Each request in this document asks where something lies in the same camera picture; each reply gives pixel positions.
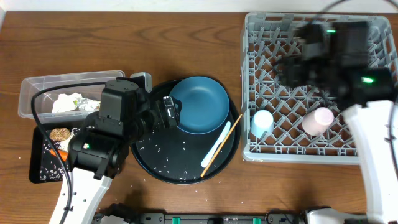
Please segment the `dark blue plate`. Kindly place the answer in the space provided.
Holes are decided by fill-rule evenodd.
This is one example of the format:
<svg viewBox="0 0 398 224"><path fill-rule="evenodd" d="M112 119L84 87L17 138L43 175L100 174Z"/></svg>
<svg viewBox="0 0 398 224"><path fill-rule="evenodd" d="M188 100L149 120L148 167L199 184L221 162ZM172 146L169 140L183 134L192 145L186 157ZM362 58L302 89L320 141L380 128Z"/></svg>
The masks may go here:
<svg viewBox="0 0 398 224"><path fill-rule="evenodd" d="M210 133L228 117L229 96L224 87L212 78L185 78L172 88L169 95L182 104L178 128L186 133Z"/></svg>

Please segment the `pink cup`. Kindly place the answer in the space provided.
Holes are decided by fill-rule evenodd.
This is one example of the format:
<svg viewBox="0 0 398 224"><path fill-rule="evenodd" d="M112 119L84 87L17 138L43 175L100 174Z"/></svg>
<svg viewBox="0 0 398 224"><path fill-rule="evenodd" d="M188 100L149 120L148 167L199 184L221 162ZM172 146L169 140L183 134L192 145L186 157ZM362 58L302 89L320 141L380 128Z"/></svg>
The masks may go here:
<svg viewBox="0 0 398 224"><path fill-rule="evenodd" d="M330 109L326 107L317 108L303 117L302 127L307 134L318 136L330 127L334 118Z"/></svg>

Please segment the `white plastic knife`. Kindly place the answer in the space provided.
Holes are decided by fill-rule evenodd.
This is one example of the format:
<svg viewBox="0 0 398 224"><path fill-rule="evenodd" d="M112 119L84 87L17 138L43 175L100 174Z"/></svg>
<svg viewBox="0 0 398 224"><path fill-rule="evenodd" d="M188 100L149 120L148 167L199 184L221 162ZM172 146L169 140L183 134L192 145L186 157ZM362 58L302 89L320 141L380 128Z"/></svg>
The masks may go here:
<svg viewBox="0 0 398 224"><path fill-rule="evenodd" d="M219 147L219 145L224 141L224 139L226 138L227 134L229 133L229 130L231 128L231 122L228 121L221 134L218 136L218 139L216 140L216 142L214 143L214 145L212 146L212 148L208 151L208 154L204 157L204 159L201 162L201 166L203 168L205 168L211 161L212 157L214 156L217 148Z"/></svg>

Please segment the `light blue cup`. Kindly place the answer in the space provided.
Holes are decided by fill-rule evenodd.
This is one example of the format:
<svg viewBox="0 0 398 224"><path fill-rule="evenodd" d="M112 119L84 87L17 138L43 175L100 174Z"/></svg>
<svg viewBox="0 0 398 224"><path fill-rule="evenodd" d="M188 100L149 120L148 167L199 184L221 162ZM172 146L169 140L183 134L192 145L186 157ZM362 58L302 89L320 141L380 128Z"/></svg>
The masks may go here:
<svg viewBox="0 0 398 224"><path fill-rule="evenodd" d="M267 110L257 111L251 119L251 133L262 139L264 136L270 135L274 130L274 117Z"/></svg>

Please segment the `wooden chopstick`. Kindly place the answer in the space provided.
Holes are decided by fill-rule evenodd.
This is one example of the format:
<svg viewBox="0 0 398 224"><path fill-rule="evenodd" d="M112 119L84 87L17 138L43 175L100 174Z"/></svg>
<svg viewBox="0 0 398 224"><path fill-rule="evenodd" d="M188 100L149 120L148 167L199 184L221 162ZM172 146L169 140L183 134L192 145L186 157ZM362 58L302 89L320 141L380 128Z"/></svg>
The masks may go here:
<svg viewBox="0 0 398 224"><path fill-rule="evenodd" d="M207 161L206 167L204 168L203 172L201 173L200 177L204 177L205 174L207 173L208 169L210 168L210 166L212 165L213 161L216 159L217 155L221 152L223 146L225 145L226 141L228 140L229 136L232 134L232 132L234 131L235 127L237 126L237 124L239 123L240 119L243 117L242 114L239 115L238 119L234 122L234 124L232 125L232 127L229 129L227 134L224 134L224 139L221 143L218 144L218 148L217 150L213 153L211 159L207 159L208 156L206 156L204 158L205 161Z"/></svg>

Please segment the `foil wrapper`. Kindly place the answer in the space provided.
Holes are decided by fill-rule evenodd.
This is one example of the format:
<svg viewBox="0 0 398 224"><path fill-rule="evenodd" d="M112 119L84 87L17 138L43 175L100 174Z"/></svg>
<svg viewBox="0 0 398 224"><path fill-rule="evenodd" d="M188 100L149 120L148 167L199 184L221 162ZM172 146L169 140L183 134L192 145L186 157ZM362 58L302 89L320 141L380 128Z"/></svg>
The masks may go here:
<svg viewBox="0 0 398 224"><path fill-rule="evenodd" d="M79 98L76 101L76 108L80 111L93 111L100 108L100 101L91 100L89 98Z"/></svg>

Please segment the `white tissue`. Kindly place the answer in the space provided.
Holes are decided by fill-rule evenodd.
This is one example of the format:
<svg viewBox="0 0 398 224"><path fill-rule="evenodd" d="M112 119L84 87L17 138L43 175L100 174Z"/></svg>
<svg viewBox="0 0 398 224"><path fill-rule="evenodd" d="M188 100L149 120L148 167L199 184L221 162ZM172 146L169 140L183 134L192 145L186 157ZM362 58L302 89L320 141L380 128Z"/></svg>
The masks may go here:
<svg viewBox="0 0 398 224"><path fill-rule="evenodd" d="M52 112L53 113L63 113L68 111L73 111L77 109L78 100L82 98L79 93L73 93L71 95L59 94L58 99L54 101Z"/></svg>

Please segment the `brown walnut shell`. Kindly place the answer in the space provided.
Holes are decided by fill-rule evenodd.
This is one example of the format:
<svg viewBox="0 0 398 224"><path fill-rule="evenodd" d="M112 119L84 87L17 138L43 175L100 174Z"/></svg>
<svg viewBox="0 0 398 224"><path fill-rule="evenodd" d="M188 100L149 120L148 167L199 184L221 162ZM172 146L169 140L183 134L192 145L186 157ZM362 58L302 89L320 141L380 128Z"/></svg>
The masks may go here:
<svg viewBox="0 0 398 224"><path fill-rule="evenodd" d="M49 137L53 141L64 141L70 137L70 131L67 128L55 128L51 130Z"/></svg>

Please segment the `orange carrot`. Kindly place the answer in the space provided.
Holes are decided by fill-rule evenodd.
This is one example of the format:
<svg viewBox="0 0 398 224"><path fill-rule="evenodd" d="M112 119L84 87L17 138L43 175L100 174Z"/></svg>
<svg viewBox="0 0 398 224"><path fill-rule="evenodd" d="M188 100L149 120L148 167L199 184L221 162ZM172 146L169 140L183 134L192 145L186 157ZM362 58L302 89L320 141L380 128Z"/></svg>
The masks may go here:
<svg viewBox="0 0 398 224"><path fill-rule="evenodd" d="M57 156L57 153L53 149L49 150L49 152L51 153L51 155ZM65 152L63 150L58 150L58 153L60 154L60 157L62 158L63 161L67 160L68 152Z"/></svg>

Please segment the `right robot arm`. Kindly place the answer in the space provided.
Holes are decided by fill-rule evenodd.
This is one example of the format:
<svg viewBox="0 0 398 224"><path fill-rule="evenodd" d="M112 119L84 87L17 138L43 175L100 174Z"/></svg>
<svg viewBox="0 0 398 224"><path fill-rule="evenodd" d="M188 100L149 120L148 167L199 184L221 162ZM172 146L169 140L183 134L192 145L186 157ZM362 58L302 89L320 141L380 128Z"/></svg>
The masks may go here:
<svg viewBox="0 0 398 224"><path fill-rule="evenodd" d="M291 88L328 90L354 139L363 175L368 223L397 222L397 88L391 71L369 67L367 21L309 22L296 36L302 53L273 69Z"/></svg>

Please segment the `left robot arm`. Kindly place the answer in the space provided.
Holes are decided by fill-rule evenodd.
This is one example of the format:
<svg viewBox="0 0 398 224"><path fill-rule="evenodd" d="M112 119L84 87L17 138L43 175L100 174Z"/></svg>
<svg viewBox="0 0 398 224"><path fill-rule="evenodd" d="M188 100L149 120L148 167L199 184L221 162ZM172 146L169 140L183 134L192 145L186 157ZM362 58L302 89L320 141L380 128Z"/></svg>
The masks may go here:
<svg viewBox="0 0 398 224"><path fill-rule="evenodd" d="M86 117L68 143L68 168L51 223L90 223L131 143L155 129L179 125L181 101L165 96L152 102L136 81L107 81L99 111Z"/></svg>

